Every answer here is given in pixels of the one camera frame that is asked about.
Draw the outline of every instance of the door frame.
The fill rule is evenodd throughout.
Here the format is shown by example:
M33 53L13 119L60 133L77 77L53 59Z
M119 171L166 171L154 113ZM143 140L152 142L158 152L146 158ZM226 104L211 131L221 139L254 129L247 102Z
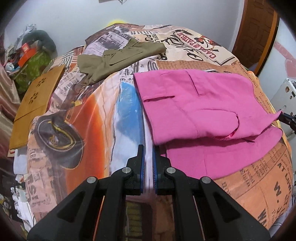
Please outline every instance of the door frame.
M234 52L236 50L237 45L238 45L239 37L240 37L240 35L242 33L242 29L243 29L243 25L244 25L245 18L246 18L246 13L247 13L247 5L248 5L248 0L244 0L244 9L243 9L243 13L242 13L242 20L241 20L241 23L240 23L240 26L239 26L239 31L237 33L237 38L235 40L232 52ZM272 49L272 46L273 46L275 38L276 38L277 30L278 30L278 27L279 27L279 19L280 18L278 16L278 14L276 13L276 11L274 11L274 15L273 15L273 19L272 19L272 25L271 25L269 36L268 36L268 39L267 39L267 43L266 43L266 45L264 47L262 55L261 55L261 57L260 57L260 59L258 61L258 64L257 64L257 66L255 68L255 71L254 71L254 74L256 76L258 76L260 74L260 72L262 71L263 66L266 63L267 58L268 58L268 56L270 54L270 51Z

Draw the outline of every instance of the door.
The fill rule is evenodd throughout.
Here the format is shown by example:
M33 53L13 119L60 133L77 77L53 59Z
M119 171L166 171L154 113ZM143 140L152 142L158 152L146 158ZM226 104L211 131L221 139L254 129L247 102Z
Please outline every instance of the door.
M279 19L266 0L245 0L244 11L232 53L257 75L273 45Z

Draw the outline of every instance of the yellow object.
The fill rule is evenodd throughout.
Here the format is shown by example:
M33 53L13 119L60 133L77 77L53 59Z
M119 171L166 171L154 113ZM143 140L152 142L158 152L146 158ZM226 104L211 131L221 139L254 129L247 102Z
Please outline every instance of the yellow object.
M116 24L116 23L126 23L126 22L123 20L120 20L120 19L115 19L115 20L109 22L106 27L109 27L109 26Z
M64 72L64 67L65 65L55 67L30 84L15 116L9 149L17 149L28 143L32 121L47 111L51 94Z

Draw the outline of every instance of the pink fabric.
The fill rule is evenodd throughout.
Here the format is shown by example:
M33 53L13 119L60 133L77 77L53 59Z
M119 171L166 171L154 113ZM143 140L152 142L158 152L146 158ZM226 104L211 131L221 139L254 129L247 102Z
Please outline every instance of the pink fabric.
M172 166L213 179L262 158L282 136L256 101L250 80L195 69L135 73L156 145Z

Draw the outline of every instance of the pink heart decal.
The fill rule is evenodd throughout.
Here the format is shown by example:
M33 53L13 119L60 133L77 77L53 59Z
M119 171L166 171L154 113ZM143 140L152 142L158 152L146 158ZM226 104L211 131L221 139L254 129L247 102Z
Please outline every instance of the pink heart decal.
M296 79L296 66L293 64L292 60L286 59L285 61L287 77Z

